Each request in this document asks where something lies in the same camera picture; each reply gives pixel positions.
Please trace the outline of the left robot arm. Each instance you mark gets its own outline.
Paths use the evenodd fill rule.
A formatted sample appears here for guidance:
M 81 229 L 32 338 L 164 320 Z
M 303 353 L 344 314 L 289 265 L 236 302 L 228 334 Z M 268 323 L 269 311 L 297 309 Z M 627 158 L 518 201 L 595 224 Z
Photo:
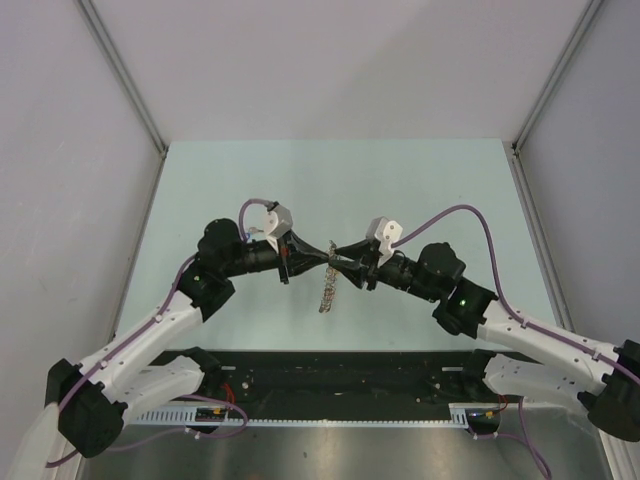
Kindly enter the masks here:
M 177 370 L 159 379 L 133 383 L 143 368 L 178 336 L 203 325 L 231 298 L 232 278 L 275 270 L 281 282 L 327 263 L 328 255 L 288 227 L 260 241 L 242 241 L 232 219 L 210 222 L 197 251 L 179 267 L 166 298 L 124 337 L 111 341 L 76 364 L 67 359 L 48 371 L 45 401 L 59 408 L 58 431 L 85 458 L 110 447 L 136 408 L 156 406 L 194 394 L 207 400 L 221 387 L 217 365 L 205 353 L 190 350 L 186 374 Z

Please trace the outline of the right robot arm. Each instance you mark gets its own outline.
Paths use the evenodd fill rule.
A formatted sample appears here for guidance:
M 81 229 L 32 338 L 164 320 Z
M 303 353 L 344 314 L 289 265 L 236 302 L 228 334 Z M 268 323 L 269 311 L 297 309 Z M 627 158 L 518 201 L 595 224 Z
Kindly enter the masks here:
M 465 265 L 446 243 L 429 244 L 413 261 L 401 253 L 387 260 L 363 243 L 330 260 L 356 287 L 383 283 L 436 303 L 433 316 L 452 335 L 511 348 L 581 382 L 577 399 L 589 420 L 625 441 L 639 439 L 639 345 L 583 338 L 525 317 L 496 293 L 466 279 Z

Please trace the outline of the metal keyring disc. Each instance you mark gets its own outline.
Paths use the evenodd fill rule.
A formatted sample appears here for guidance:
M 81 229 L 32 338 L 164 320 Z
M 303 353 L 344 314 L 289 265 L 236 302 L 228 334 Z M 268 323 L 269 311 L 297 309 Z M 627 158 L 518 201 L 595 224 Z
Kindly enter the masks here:
M 323 293 L 319 306 L 320 314 L 328 313 L 333 306 L 333 302 L 336 296 L 337 277 L 338 271 L 331 265 L 328 265 L 326 267 L 324 275 Z

